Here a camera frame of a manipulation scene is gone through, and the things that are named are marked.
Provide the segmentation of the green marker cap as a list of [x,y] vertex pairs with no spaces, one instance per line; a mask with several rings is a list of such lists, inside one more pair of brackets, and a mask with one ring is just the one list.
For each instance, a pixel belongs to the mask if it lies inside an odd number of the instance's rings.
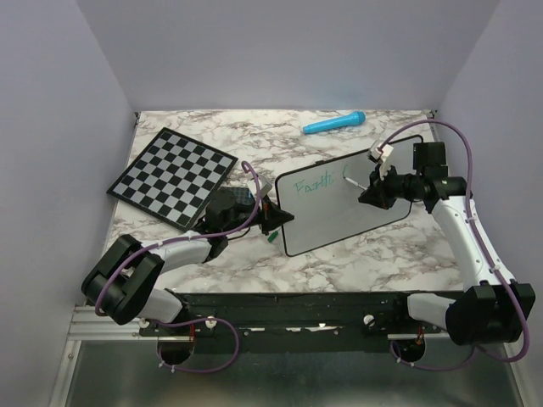
[[276,239],[277,239],[277,236],[278,236],[279,232],[278,231],[274,231],[273,233],[271,233],[269,235],[269,237],[267,238],[267,241],[269,243],[273,243]]

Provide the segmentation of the green whiteboard marker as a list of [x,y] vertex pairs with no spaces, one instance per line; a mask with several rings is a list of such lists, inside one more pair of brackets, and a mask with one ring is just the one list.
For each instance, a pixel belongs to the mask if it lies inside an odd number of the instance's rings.
[[366,191],[366,188],[361,185],[359,182],[357,181],[354,181],[352,179],[350,179],[349,177],[344,177],[344,179],[350,184],[350,185],[353,185],[355,187],[358,187],[359,189],[363,190],[363,191]]

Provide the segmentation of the white whiteboard black frame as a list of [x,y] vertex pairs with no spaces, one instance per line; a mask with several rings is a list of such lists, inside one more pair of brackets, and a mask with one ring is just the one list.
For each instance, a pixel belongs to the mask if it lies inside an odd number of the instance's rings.
[[344,177],[369,186],[376,164],[366,149],[283,173],[275,180],[279,207],[294,216],[282,226],[289,257],[405,219],[411,203],[398,200],[392,209],[358,202],[362,190]]

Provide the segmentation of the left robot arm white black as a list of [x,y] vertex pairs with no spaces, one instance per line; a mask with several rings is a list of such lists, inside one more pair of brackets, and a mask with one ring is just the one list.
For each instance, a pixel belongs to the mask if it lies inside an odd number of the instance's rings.
[[186,265],[204,264],[228,246],[228,235],[257,226],[267,234],[294,220],[263,196],[259,202],[238,201],[231,188],[213,192],[204,217],[193,229],[163,242],[144,243],[126,234],[118,237],[81,284],[95,309],[119,325],[136,319],[158,321],[171,335],[182,333],[188,314],[171,291],[155,287],[158,277]]

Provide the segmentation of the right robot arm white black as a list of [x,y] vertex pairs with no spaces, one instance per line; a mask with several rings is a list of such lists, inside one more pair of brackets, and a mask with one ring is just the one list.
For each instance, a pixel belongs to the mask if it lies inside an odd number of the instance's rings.
[[516,281],[498,259],[475,214],[475,204],[462,177],[450,176],[442,142],[413,146],[411,174],[400,174],[392,164],[393,148],[376,142],[369,159],[376,163],[362,204],[391,209],[404,199],[423,202],[438,223],[456,258],[463,280],[457,299],[435,293],[413,293],[390,311],[392,326],[409,332],[421,321],[448,332],[457,345],[529,341],[527,318],[535,292]]

